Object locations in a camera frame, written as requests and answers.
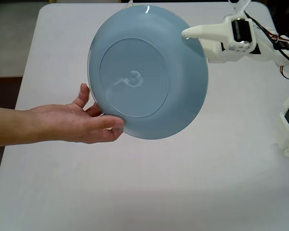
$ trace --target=plate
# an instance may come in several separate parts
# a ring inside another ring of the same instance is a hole
[[[88,56],[94,100],[106,115],[121,117],[124,132],[161,139],[188,126],[207,93],[208,67],[189,25],[156,6],[121,10],[97,31]]]

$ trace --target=table surface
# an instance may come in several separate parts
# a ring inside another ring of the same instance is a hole
[[[124,4],[52,4],[38,17],[17,109],[69,103],[99,26]],[[227,3],[160,3],[189,25]],[[272,26],[267,8],[247,11]],[[0,231],[289,231],[289,158],[274,139],[289,81],[273,62],[209,64],[204,106],[163,140],[7,147]]]

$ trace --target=cable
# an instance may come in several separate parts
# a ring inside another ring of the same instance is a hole
[[[244,11],[246,17],[250,18],[258,27],[260,30],[263,31],[263,33],[268,37],[268,39],[271,41],[271,43],[273,44],[273,47],[278,50],[288,61],[289,61],[289,56],[287,56],[280,48],[276,48],[276,44],[275,42],[272,40],[271,36],[268,34],[272,34],[271,32],[269,32],[267,29],[265,29],[260,23],[258,23],[258,21],[254,18],[252,18],[248,13],[246,13],[246,11]]]
[[[288,79],[288,80],[289,80],[289,78],[284,75],[284,66],[283,66],[283,65],[279,67],[279,71],[280,71],[281,75],[282,75],[285,79]]]

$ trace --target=floor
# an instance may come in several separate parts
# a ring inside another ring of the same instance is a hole
[[[38,13],[46,4],[0,4],[0,77],[24,74]]]

